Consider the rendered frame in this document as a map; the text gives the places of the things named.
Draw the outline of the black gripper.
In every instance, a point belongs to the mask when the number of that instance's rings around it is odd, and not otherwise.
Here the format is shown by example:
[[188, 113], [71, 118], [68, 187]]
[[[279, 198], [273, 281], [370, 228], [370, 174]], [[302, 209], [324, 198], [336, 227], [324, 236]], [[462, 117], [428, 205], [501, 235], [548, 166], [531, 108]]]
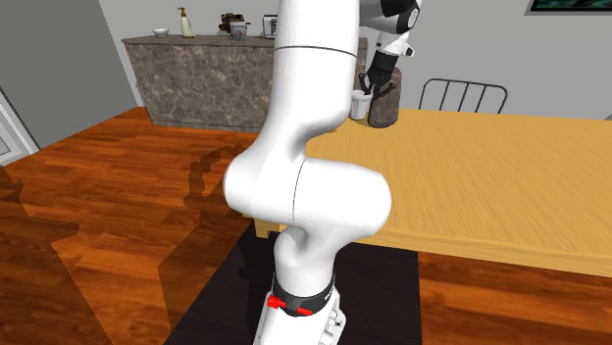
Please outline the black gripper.
[[391, 81], [398, 57], [389, 55], [381, 51], [376, 51], [372, 64], [367, 73], [359, 73], [359, 84], [365, 95], [371, 95], [375, 86], [384, 86], [387, 83], [387, 88], [379, 91], [379, 97], [384, 97], [391, 92], [396, 83]]

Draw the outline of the brown stone cylinder vase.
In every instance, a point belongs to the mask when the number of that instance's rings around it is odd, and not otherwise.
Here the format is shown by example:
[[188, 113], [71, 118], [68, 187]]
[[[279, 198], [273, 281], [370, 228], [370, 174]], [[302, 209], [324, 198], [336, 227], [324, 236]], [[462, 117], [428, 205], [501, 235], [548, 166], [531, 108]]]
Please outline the brown stone cylinder vase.
[[402, 73], [399, 68], [394, 68], [391, 81], [396, 83], [396, 87], [384, 97], [379, 97], [379, 91], [387, 88], [387, 83], [382, 87], [375, 87], [368, 115], [368, 124], [372, 127], [388, 127], [398, 120], [402, 82]]

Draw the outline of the white cup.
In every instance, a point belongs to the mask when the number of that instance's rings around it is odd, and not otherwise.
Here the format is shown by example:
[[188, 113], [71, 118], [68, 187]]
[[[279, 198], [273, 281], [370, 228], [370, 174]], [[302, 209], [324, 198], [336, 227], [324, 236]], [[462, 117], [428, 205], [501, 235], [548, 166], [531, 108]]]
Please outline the white cup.
[[349, 118], [357, 121], [365, 119], [369, 112], [372, 99], [372, 93], [366, 93], [364, 90], [353, 90]]

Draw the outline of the black metal chair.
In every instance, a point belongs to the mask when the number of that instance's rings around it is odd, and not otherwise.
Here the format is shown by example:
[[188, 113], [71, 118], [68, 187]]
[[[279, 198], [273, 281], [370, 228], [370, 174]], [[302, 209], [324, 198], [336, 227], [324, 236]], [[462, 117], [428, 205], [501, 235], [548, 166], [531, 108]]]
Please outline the black metal chair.
[[501, 114], [508, 98], [499, 84], [434, 77], [424, 83], [418, 109]]

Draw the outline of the light wooden table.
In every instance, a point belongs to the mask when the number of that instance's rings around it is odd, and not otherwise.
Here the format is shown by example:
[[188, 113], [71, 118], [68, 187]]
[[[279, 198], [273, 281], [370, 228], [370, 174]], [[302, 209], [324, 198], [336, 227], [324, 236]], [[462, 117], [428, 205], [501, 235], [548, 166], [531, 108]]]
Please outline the light wooden table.
[[404, 110], [306, 152], [385, 176], [373, 245], [612, 277], [612, 121]]

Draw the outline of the brown marble counter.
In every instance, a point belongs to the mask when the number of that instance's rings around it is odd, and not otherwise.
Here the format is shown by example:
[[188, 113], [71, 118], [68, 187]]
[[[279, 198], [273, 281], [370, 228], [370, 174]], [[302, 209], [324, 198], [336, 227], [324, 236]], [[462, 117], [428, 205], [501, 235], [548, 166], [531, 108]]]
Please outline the brown marble counter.
[[280, 0], [275, 39], [142, 36], [123, 43], [153, 123], [317, 136], [348, 116], [359, 0]]

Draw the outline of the dark robot stand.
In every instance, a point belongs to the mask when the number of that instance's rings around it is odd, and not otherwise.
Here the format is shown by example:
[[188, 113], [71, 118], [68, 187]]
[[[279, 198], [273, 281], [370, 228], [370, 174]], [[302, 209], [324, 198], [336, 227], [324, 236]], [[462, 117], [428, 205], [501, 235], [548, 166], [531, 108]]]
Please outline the dark robot stand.
[[[275, 241], [247, 226], [186, 313], [171, 319], [163, 345], [252, 345], [272, 288]], [[347, 318], [338, 345], [423, 345], [417, 253], [351, 243], [334, 272]]]

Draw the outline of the white door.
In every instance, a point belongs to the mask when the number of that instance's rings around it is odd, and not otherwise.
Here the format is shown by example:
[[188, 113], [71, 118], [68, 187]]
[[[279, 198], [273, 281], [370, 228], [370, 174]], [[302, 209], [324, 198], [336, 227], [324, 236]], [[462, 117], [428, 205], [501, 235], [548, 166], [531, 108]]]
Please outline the white door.
[[32, 155], [39, 149], [38, 143], [0, 86], [0, 167]]

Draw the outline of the framed wall picture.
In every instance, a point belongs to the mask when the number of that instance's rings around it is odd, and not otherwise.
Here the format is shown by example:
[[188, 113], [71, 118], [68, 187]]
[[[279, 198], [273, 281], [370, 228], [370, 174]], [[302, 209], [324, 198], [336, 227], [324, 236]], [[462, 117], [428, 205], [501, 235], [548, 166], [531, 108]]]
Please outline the framed wall picture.
[[612, 16], [612, 0], [530, 0], [525, 14]]

